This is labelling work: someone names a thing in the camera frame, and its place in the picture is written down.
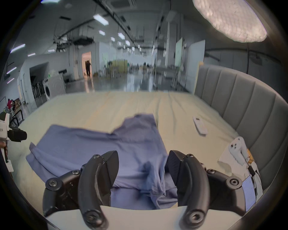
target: fluorescent light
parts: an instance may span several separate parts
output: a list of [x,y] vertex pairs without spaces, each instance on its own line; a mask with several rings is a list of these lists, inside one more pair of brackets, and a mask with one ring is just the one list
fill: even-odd
[[[12,80],[14,80],[14,78],[12,78],[10,81],[12,81]],[[7,84],[8,84],[10,81],[8,81]]]
[[41,1],[41,3],[49,3],[49,2],[58,3],[58,2],[60,2],[60,0],[42,0]]
[[109,22],[105,18],[103,18],[100,14],[94,15],[93,18],[98,22],[100,22],[101,24],[103,24],[104,26],[109,25]]
[[100,31],[99,31],[99,34],[102,34],[102,35],[104,36],[104,35],[105,35],[105,32],[102,31],[102,30],[100,30]]
[[10,53],[13,53],[14,51],[16,51],[16,50],[18,50],[18,49],[21,49],[21,48],[23,48],[25,46],[25,44],[22,44],[22,45],[20,45],[20,46],[17,46],[17,47],[15,47],[14,49],[11,49],[11,52]]
[[122,40],[125,39],[125,36],[122,33],[118,33],[119,38],[121,38]]
[[10,69],[6,74],[11,73],[13,70],[15,70],[17,67],[14,67],[13,69]]
[[261,42],[267,37],[260,19],[246,1],[193,0],[195,8],[212,26],[238,42]]

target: bed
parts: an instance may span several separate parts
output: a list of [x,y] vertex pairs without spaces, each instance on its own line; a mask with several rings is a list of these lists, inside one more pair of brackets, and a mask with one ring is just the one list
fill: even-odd
[[[19,190],[42,214],[45,184],[25,157],[30,143],[37,144],[50,125],[111,132],[125,118],[139,113],[154,115],[167,153],[172,149],[192,153],[206,168],[228,176],[230,168],[217,161],[234,138],[243,136],[260,169],[264,189],[274,179],[287,147],[288,105],[281,96],[249,75],[204,65],[199,68],[195,95],[110,91],[66,94],[46,102],[20,125],[27,132],[27,140],[8,145]],[[206,137],[198,134],[193,116],[203,119],[208,128]],[[215,218],[220,219],[217,215],[207,217],[206,222],[213,224]],[[228,229],[239,218],[226,218],[219,229]]]
[[[167,153],[176,149],[193,153],[207,168],[223,173],[217,163],[223,150],[235,137],[233,130],[211,107],[188,93],[95,92],[58,96],[46,102],[21,124],[27,140],[9,143],[13,178],[24,197],[42,213],[44,182],[26,161],[29,144],[37,144],[52,124],[111,132],[126,117],[138,113],[153,114]],[[200,116],[209,134],[198,134],[192,116]]]

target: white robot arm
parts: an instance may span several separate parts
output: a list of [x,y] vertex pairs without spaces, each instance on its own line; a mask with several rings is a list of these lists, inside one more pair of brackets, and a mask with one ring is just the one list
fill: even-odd
[[[21,142],[22,140],[27,139],[27,133],[21,129],[9,127],[10,114],[7,113],[5,120],[0,119],[0,141],[7,142],[7,140]],[[13,167],[11,161],[7,157],[7,147],[1,149],[3,159],[5,160],[6,166],[9,172],[13,172]]]

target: pipe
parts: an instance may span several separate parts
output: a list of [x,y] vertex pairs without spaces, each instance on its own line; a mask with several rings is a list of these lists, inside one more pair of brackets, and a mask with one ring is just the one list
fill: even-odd
[[89,20],[87,20],[87,21],[84,21],[84,22],[80,23],[79,25],[73,27],[72,29],[66,31],[64,34],[60,35],[60,36],[58,37],[58,39],[61,39],[64,35],[70,33],[71,31],[73,31],[73,30],[75,30],[75,29],[77,29],[77,28],[79,28],[79,27],[81,27],[81,26],[83,26],[83,25],[85,25],[85,24],[87,24],[87,23],[90,23],[90,22],[92,22],[92,21],[94,21],[94,20],[95,20],[95,19],[92,18],[92,19],[89,19]]
[[115,14],[115,13],[112,14],[99,0],[93,0],[93,1],[96,4],[98,4],[121,27],[121,29],[123,31],[125,31],[125,33],[127,34],[128,38],[130,39],[130,41],[135,45],[134,39],[131,38],[131,36],[126,32],[126,29],[116,20],[116,18],[114,18],[114,15],[117,16],[117,14]]
[[[222,51],[222,50],[235,50],[235,51],[245,51],[245,52],[247,51],[247,49],[244,49],[244,48],[214,48],[214,49],[206,49],[205,51],[209,52],[209,51]],[[282,64],[281,61],[278,58],[273,57],[273,56],[271,56],[269,54],[266,54],[266,53],[263,53],[263,52],[260,52],[260,51],[256,51],[256,50],[253,50],[253,49],[250,49],[249,52],[262,54],[262,55],[274,60],[275,62],[278,62],[278,63]]]
[[248,74],[248,70],[249,70],[249,46],[247,43],[247,70],[246,70],[246,74]]

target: ceiling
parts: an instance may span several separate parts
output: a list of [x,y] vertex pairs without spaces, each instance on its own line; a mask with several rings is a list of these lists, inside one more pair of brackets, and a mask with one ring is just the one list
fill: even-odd
[[[102,3],[106,6],[111,6],[106,0]],[[139,43],[141,46],[152,46],[154,43],[156,28],[162,14],[167,14],[170,9],[170,1],[167,0],[134,0],[135,7],[114,9],[118,17],[123,16],[126,22],[122,20],[120,23],[123,27],[130,27],[130,36],[132,39],[142,39],[144,43]],[[104,26],[93,19],[93,15],[100,14],[109,22],[109,25]],[[59,3],[39,4],[36,10],[31,14],[30,18],[25,22],[19,36],[13,47],[17,47],[25,43],[25,47],[17,50],[9,55],[7,64],[14,62],[10,67],[20,67],[28,54],[36,53],[36,55],[48,53],[48,49],[56,49],[54,41],[62,34],[77,27],[67,35],[68,39],[78,35],[88,36],[94,41],[111,42],[110,37],[115,38],[112,43],[117,47],[117,42],[123,42],[118,37],[118,32],[125,35],[125,32],[118,26],[118,23],[110,17],[93,0],[60,0]],[[105,36],[99,34],[99,30],[106,33]],[[161,34],[164,38],[167,36],[167,26],[161,27]]]
[[[118,48],[117,42],[124,42],[124,40],[118,37],[118,32],[125,35],[125,31],[96,3],[97,1],[60,0],[57,4],[39,4],[38,8],[31,14],[30,19],[25,22],[14,44],[14,47],[23,43],[26,46],[9,55],[7,64],[14,63],[9,66],[8,70],[15,66],[21,67],[24,60],[29,58],[27,57],[28,54],[36,53],[36,55],[40,55],[48,53],[48,49],[56,49],[55,42],[58,42],[58,38],[63,34],[66,34],[65,36],[68,39],[83,35],[93,38],[94,41],[105,43],[111,42],[110,37],[114,37],[115,42],[112,42],[112,45]],[[112,5],[120,5],[124,1],[133,1],[134,6],[111,8]],[[222,33],[217,32],[196,10],[192,0],[104,0],[101,3],[107,8],[110,7],[110,11],[115,12],[116,18],[121,18],[121,16],[125,18],[126,22],[119,19],[119,23],[124,28],[130,27],[130,30],[127,29],[126,31],[132,40],[144,39],[144,42],[135,42],[134,45],[136,47],[138,44],[143,47],[152,47],[157,35],[162,35],[161,37],[163,37],[163,40],[158,45],[164,46],[167,37],[166,20],[164,19],[162,22],[160,34],[156,32],[156,29],[160,25],[161,17],[165,17],[170,9],[182,13],[185,19],[198,23],[201,26],[200,29],[206,31],[207,36],[205,39],[207,47],[209,44],[215,46],[216,40],[222,41],[222,43],[219,43],[221,47],[223,44],[227,47],[247,46],[244,43],[236,44]],[[109,25],[104,26],[94,20],[93,15],[95,14],[102,15],[109,22]],[[106,35],[99,34],[99,30],[104,31]],[[263,47],[265,49],[269,47],[265,45],[269,42],[269,38],[267,38],[263,43],[251,43],[250,48],[262,51],[264,50]],[[151,49],[147,49],[146,52],[150,54]],[[264,50],[264,52],[273,54],[272,49]]]

